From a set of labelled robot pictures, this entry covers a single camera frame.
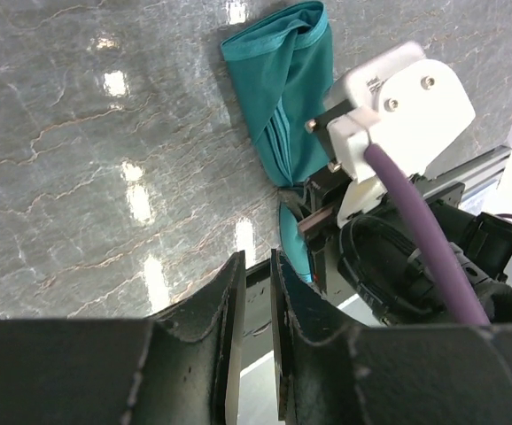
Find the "marble tabletop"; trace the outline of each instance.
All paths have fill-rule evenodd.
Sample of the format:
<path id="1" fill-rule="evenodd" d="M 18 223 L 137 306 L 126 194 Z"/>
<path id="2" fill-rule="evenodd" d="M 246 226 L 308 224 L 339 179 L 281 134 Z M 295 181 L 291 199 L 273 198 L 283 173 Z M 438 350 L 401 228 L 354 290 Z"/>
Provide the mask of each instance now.
<path id="1" fill-rule="evenodd" d="M 290 3 L 0 0 L 0 317 L 144 316 L 269 255 L 219 44 Z M 325 3 L 335 74 L 415 40 L 460 76 L 477 118 L 434 174 L 504 142 L 512 1 Z"/>

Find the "teal fabric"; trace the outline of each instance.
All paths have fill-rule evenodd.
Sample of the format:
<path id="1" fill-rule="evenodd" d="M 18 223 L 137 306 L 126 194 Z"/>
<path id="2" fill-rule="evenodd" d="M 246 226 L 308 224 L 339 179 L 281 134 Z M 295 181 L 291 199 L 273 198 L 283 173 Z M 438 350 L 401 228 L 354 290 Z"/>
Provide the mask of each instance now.
<path id="1" fill-rule="evenodd" d="M 305 122 L 323 112 L 333 82 L 329 20 L 320 2 L 283 9 L 221 45 L 252 143 L 272 182 L 287 188 L 325 166 L 327 155 Z M 310 279 L 297 221 L 280 208 L 282 247 Z"/>

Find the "bolt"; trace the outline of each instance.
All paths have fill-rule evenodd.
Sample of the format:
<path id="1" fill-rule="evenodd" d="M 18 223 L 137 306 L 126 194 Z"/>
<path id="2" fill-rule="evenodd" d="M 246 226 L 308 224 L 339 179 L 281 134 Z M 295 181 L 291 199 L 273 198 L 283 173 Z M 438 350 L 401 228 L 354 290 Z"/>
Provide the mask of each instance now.
<path id="1" fill-rule="evenodd" d="M 327 168 L 332 173 L 336 173 L 338 170 L 341 169 L 341 163 L 340 162 L 329 162 L 329 164 L 327 164 Z"/>
<path id="2" fill-rule="evenodd" d="M 435 79 L 433 77 L 425 77 L 422 80 L 422 87 L 426 90 L 431 89 L 435 85 Z"/>
<path id="3" fill-rule="evenodd" d="M 309 120 L 308 122 L 306 122 L 307 133 L 313 133 L 315 131 L 315 127 L 317 127 L 317 121 Z"/>
<path id="4" fill-rule="evenodd" d="M 394 112 L 396 109 L 398 109 L 398 101 L 396 99 L 386 100 L 386 111 Z"/>

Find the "metal screw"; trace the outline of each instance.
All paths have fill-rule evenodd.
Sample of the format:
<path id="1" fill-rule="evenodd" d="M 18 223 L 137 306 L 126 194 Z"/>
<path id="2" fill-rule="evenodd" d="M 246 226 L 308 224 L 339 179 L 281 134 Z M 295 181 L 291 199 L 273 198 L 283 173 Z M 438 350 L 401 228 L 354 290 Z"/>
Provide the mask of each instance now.
<path id="1" fill-rule="evenodd" d="M 394 112 L 396 109 L 398 109 L 398 101 L 396 99 L 386 100 L 386 111 Z"/>
<path id="2" fill-rule="evenodd" d="M 341 163 L 340 162 L 329 162 L 329 164 L 327 164 L 327 168 L 332 173 L 336 173 L 338 170 L 341 169 Z"/>
<path id="3" fill-rule="evenodd" d="M 317 127 L 317 121 L 309 120 L 308 122 L 306 122 L 307 133 L 313 133 L 315 131 L 315 127 Z"/>
<path id="4" fill-rule="evenodd" d="M 435 85 L 435 79 L 433 77 L 425 77 L 422 80 L 422 87 L 426 90 L 431 89 Z"/>

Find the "folded cloth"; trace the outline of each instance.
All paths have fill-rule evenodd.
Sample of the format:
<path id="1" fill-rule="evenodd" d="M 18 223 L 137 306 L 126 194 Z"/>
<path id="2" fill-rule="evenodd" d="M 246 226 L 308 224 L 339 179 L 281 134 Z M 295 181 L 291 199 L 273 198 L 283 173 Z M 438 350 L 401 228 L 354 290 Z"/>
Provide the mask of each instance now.
<path id="1" fill-rule="evenodd" d="M 283 9 L 225 40 L 221 51 L 248 131 L 272 182 L 286 188 L 325 166 L 327 155 L 305 122 L 323 112 L 333 83 L 329 20 L 320 2 Z M 297 221 L 280 208 L 282 247 L 310 280 Z"/>

